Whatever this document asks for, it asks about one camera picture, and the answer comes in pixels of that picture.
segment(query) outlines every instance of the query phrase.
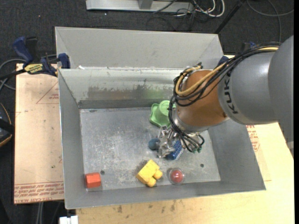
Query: gray floor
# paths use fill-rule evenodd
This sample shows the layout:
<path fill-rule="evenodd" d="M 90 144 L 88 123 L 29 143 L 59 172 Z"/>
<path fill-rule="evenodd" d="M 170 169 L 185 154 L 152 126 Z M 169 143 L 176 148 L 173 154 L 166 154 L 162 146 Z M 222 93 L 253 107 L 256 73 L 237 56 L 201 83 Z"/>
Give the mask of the gray floor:
<path fill-rule="evenodd" d="M 207 19 L 199 15 L 193 21 L 178 19 L 169 14 L 145 12 L 87 11 L 86 0 L 0 0 L 0 63 L 18 57 L 12 42 L 19 36 L 37 36 L 41 54 L 55 53 L 55 26 L 112 28 L 129 30 L 177 31 L 213 33 L 238 0 L 224 0 L 226 11 L 220 18 Z M 248 0 L 250 5 L 264 14 L 284 14 L 294 8 L 294 0 Z M 294 34 L 294 13 L 284 16 L 266 16 L 252 10 L 245 2 L 219 33 L 225 54 L 235 54 L 243 42 L 285 41 Z M 7 74 L 14 64 L 3 67 L 0 74 Z M 8 82 L 15 85 L 15 79 Z M 7 108 L 14 123 L 15 92 L 4 88 L 0 102 Z M 35 223 L 38 206 L 13 205 L 14 141 L 0 148 L 0 223 L 7 217 L 12 223 Z M 65 214 L 63 205 L 45 203 L 44 223 L 57 215 Z"/>

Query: red ball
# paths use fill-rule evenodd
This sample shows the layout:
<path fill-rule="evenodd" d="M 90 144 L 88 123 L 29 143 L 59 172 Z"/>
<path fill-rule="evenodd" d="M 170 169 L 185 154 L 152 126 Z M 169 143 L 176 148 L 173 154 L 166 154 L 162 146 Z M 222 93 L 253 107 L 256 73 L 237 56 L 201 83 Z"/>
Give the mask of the red ball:
<path fill-rule="evenodd" d="M 170 178 L 173 182 L 180 183 L 183 181 L 184 175 L 183 175 L 182 171 L 175 169 L 171 172 Z"/>

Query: yellow toy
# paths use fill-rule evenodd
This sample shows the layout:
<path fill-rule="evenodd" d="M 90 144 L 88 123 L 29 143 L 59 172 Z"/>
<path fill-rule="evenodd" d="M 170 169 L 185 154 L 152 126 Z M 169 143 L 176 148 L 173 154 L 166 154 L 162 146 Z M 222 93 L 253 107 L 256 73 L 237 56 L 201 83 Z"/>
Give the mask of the yellow toy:
<path fill-rule="evenodd" d="M 143 184 L 153 187 L 162 175 L 163 173 L 160 170 L 160 167 L 152 159 L 150 159 L 136 175 L 136 178 Z"/>

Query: red cube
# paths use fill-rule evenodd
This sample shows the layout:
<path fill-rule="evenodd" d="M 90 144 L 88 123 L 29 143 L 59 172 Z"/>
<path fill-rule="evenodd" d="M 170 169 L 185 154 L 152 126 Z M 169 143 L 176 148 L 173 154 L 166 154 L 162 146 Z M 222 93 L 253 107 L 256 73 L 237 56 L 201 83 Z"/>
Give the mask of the red cube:
<path fill-rule="evenodd" d="M 101 176 L 99 173 L 85 174 L 85 184 L 88 189 L 97 188 L 101 185 Z"/>

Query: gray bin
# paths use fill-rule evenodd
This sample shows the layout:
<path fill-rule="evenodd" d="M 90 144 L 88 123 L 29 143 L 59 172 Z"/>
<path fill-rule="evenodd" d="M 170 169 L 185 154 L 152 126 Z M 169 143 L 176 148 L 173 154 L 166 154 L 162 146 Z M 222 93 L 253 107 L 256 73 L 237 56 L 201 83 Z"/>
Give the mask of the gray bin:
<path fill-rule="evenodd" d="M 116 40 L 109 39 L 114 35 L 123 42 L 114 46 Z M 67 209 L 265 189 L 247 129 L 232 120 L 202 133 L 201 153 L 185 151 L 177 161 L 159 159 L 147 147 L 159 130 L 149 122 L 151 105 L 171 97 L 173 79 L 187 65 L 217 64 L 222 56 L 217 35 L 56 28 L 56 36 L 57 53 L 67 53 L 72 62 L 72 69 L 58 74 Z M 180 47 L 176 39 L 198 50 Z M 167 54 L 164 44 L 170 46 Z M 117 48 L 114 55 L 103 52 L 107 46 Z M 157 47 L 162 49 L 157 56 L 140 54 L 153 54 Z M 164 173 L 153 188 L 135 178 L 149 159 Z M 185 174 L 180 186 L 167 179 L 174 167 Z M 84 175 L 91 172 L 101 172 L 100 188 L 85 187 Z"/>

